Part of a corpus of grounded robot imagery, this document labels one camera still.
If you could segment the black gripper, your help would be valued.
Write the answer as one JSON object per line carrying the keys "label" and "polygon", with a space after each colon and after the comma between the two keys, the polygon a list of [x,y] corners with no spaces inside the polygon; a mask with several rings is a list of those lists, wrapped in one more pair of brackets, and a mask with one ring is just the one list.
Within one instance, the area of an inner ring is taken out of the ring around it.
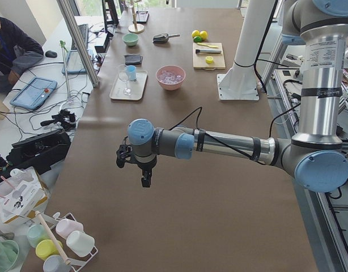
{"label": "black gripper", "polygon": [[142,171],[141,183],[144,188],[151,187],[151,176],[152,170],[157,163],[157,158],[154,156],[149,162],[140,162],[135,158],[132,145],[127,144],[127,136],[124,137],[122,143],[120,144],[118,150],[116,151],[117,159],[116,164],[119,168],[123,168],[125,163],[136,164]]}

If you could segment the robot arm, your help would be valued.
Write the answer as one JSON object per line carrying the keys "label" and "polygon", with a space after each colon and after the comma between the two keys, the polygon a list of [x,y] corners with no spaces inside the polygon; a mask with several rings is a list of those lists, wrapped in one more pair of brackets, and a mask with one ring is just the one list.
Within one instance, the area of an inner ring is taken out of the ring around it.
{"label": "robot arm", "polygon": [[302,187],[331,192],[348,180],[348,161],[336,135],[348,37],[348,1],[288,1],[282,34],[305,43],[298,132],[291,139],[259,139],[203,129],[155,128],[132,121],[117,150],[117,166],[136,164],[151,185],[158,155],[189,159],[193,151],[239,156],[284,169]]}

